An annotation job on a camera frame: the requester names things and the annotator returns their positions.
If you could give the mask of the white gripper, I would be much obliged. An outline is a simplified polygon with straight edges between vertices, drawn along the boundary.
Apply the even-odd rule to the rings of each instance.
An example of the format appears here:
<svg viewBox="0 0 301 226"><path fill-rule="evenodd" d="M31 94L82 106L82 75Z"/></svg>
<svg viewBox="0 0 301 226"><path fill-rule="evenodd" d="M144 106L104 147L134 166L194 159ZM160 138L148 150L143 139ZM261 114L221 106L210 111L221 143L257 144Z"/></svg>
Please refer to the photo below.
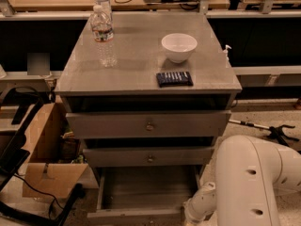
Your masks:
<svg viewBox="0 0 301 226"><path fill-rule="evenodd" d="M190 224L200 224L208 220L216 210L216 189L214 182L207 182L184 204L185 220Z"/></svg>

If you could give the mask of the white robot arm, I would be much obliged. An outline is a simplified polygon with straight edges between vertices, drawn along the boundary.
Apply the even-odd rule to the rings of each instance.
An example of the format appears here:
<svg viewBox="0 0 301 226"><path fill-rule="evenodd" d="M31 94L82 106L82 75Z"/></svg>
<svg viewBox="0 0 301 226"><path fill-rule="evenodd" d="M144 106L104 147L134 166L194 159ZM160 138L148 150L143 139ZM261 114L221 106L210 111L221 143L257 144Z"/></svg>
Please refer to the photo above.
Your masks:
<svg viewBox="0 0 301 226"><path fill-rule="evenodd" d="M215 181L184 204L187 222L217 213L218 226L280 226L276 196L301 189L301 154L250 136L232 136L219 146Z"/></svg>

